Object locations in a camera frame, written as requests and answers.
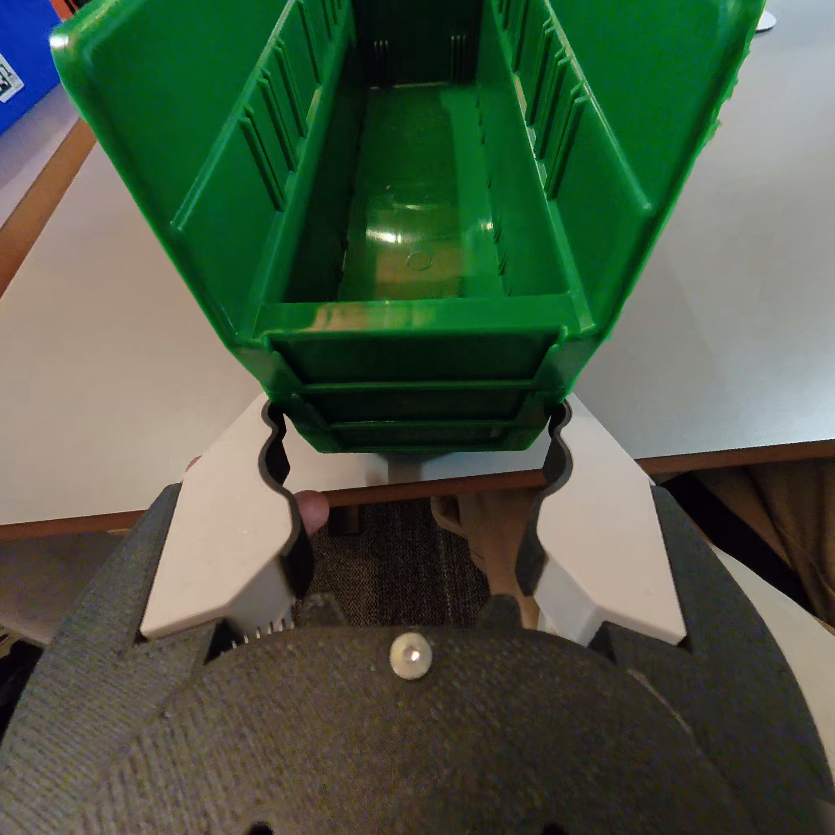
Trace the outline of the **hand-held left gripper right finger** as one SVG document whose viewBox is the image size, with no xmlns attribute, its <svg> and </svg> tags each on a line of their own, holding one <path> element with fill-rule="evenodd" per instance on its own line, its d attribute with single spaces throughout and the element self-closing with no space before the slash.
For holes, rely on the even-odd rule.
<svg viewBox="0 0 835 835">
<path fill-rule="evenodd" d="M 589 645 L 611 623 L 678 645 L 685 621 L 650 478 L 578 400 L 548 433 L 547 486 L 516 563 L 538 630 Z"/>
</svg>

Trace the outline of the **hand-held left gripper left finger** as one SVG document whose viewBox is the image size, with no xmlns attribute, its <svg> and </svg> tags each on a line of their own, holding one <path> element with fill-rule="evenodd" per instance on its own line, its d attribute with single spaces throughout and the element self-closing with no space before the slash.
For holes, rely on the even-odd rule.
<svg viewBox="0 0 835 835">
<path fill-rule="evenodd" d="M 314 558 L 295 496 L 287 425 L 257 398 L 183 476 L 140 626 L 157 640 L 226 621 L 246 640 L 291 628 Z"/>
</svg>

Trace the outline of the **green plastic bin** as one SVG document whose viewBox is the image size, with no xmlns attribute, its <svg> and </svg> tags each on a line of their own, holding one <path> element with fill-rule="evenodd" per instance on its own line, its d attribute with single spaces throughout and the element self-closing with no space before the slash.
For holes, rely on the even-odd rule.
<svg viewBox="0 0 835 835">
<path fill-rule="evenodd" d="M 70 99 L 277 388 L 559 384 L 607 339 L 762 2 L 90 2 Z"/>
<path fill-rule="evenodd" d="M 296 420 L 341 423 L 433 421 L 537 421 L 563 402 L 567 391 L 533 380 L 364 381 L 301 384 L 273 391 L 272 402 Z"/>
<path fill-rule="evenodd" d="M 529 448 L 547 421 L 383 421 L 315 425 L 297 421 L 295 429 L 318 452 L 373 454 L 451 454 L 515 452 Z"/>
</svg>

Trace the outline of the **person's left hand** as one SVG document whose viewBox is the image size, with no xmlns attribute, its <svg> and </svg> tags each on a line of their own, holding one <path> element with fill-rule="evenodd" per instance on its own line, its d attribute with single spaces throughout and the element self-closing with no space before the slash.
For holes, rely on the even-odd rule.
<svg viewBox="0 0 835 835">
<path fill-rule="evenodd" d="M 323 494 L 283 494 L 258 469 L 257 454 L 213 448 L 192 461 L 183 476 L 171 531 L 182 540 L 205 541 L 218 534 L 223 544 L 266 541 L 282 544 L 293 532 L 296 510 L 301 528 L 318 531 L 330 506 Z"/>
</svg>

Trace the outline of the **person's left leg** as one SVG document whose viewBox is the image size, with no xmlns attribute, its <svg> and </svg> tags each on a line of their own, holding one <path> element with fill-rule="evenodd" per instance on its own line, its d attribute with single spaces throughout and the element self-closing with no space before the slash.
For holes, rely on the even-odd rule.
<svg viewBox="0 0 835 835">
<path fill-rule="evenodd" d="M 465 538 L 475 566 L 488 581 L 491 595 L 511 595 L 517 601 L 523 627 L 538 627 L 539 609 L 516 579 L 518 549 L 538 495 L 520 488 L 460 494 L 431 499 L 439 527 Z"/>
</svg>

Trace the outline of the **person's leg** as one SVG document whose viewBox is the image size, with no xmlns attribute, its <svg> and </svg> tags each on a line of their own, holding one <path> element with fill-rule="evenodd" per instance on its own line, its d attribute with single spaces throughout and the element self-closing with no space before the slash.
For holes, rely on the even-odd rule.
<svg viewBox="0 0 835 835">
<path fill-rule="evenodd" d="M 717 548 L 834 626 L 833 456 L 655 475 Z"/>
<path fill-rule="evenodd" d="M 491 595 L 511 595 L 517 601 L 523 627 L 538 627 L 539 609 L 516 579 L 518 549 L 538 495 L 520 488 L 460 494 L 431 499 L 439 527 L 465 538 L 475 566 L 488 581 Z"/>
</svg>

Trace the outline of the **person's right leg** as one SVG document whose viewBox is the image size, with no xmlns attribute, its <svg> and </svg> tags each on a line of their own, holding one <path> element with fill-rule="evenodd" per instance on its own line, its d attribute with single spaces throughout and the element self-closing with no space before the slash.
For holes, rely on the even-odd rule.
<svg viewBox="0 0 835 835">
<path fill-rule="evenodd" d="M 655 475 L 717 548 L 834 626 L 833 456 Z"/>
</svg>

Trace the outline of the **blue bin with tag sticker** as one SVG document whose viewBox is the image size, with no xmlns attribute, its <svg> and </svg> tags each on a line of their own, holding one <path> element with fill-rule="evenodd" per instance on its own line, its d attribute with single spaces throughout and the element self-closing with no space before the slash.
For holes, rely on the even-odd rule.
<svg viewBox="0 0 835 835">
<path fill-rule="evenodd" d="M 59 83 L 49 37 L 60 18 L 49 1 L 1 2 L 1 132 Z"/>
</svg>

